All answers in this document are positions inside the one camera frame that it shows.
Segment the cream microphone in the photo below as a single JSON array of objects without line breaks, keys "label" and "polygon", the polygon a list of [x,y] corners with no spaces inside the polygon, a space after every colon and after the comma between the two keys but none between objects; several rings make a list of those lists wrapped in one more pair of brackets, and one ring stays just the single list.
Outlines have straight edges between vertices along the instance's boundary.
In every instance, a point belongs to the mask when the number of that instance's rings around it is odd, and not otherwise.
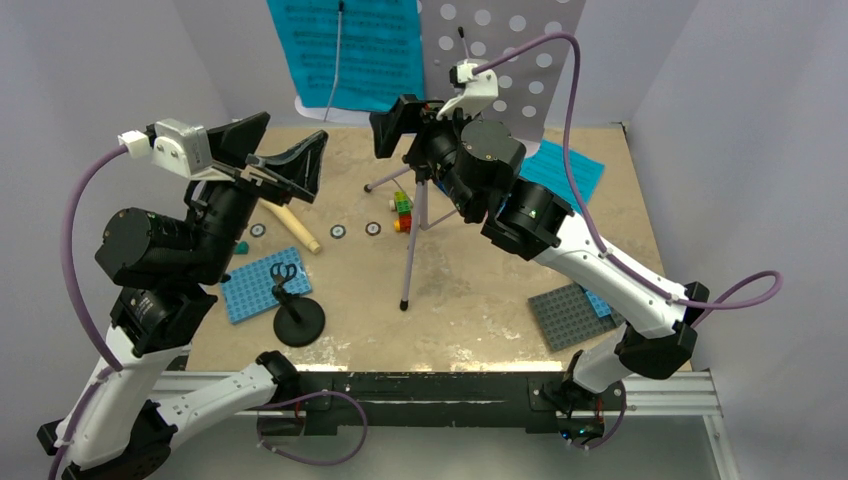
[{"label": "cream microphone", "polygon": [[306,226],[294,215],[286,205],[277,205],[266,200],[260,204],[274,215],[283,226],[311,253],[320,254],[322,245]]}]

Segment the teal sheet music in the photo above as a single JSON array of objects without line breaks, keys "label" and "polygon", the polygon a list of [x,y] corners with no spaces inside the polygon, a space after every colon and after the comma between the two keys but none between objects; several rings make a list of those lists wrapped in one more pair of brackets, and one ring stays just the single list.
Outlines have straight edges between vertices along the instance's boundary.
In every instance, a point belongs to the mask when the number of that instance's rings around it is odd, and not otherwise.
[{"label": "teal sheet music", "polygon": [[267,3],[305,108],[384,112],[425,94],[416,1]]},{"label": "teal sheet music", "polygon": [[[605,166],[574,150],[569,150],[569,165],[579,194],[584,203],[588,204]],[[523,161],[520,176],[545,186],[568,202],[576,212],[582,212],[567,180],[561,145],[543,140],[536,153]]]}]

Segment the black microphone desk stand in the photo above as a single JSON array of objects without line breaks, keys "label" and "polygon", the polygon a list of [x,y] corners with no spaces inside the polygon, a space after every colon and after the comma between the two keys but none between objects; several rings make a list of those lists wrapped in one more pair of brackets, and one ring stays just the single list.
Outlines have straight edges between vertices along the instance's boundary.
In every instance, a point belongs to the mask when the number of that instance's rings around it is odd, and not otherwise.
[{"label": "black microphone desk stand", "polygon": [[279,303],[273,320],[274,334],[284,345],[294,348],[314,343],[326,326],[326,315],[318,302],[286,289],[297,273],[293,263],[277,262],[269,268],[274,282],[271,294]]}]

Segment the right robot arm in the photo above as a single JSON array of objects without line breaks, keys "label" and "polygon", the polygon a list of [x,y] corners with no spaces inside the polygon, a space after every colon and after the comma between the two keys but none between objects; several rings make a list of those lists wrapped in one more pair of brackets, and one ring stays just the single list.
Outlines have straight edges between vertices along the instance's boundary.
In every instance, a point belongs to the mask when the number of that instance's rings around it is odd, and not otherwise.
[{"label": "right robot arm", "polygon": [[406,94],[388,112],[370,114],[375,156],[391,156],[401,136],[412,135],[404,163],[417,179],[441,183],[465,222],[481,225],[501,250],[592,291],[625,320],[613,337],[573,357],[561,381],[564,399],[584,407],[631,374],[664,380],[688,362],[697,334],[683,303],[698,286],[602,248],[568,202],[520,178],[526,148],[503,123],[462,110],[441,117],[442,105]]}]

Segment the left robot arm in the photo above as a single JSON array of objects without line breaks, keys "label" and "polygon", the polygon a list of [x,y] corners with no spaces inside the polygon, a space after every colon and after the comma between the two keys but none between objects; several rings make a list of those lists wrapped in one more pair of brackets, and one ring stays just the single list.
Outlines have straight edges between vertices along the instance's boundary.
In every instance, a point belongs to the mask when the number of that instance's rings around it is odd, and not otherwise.
[{"label": "left robot arm", "polygon": [[121,134],[111,158],[129,155],[188,182],[184,219],[127,207],[108,222],[95,259],[120,292],[106,332],[81,297],[72,256],[80,193],[68,202],[61,264],[75,312],[99,359],[73,409],[37,433],[53,479],[143,479],[182,443],[246,409],[284,409],[300,376],[280,352],[260,354],[207,387],[156,401],[151,393],[216,304],[211,286],[227,267],[260,201],[313,202],[329,136],[316,131],[289,149],[258,154],[270,117],[260,112],[207,129],[163,119]]}]

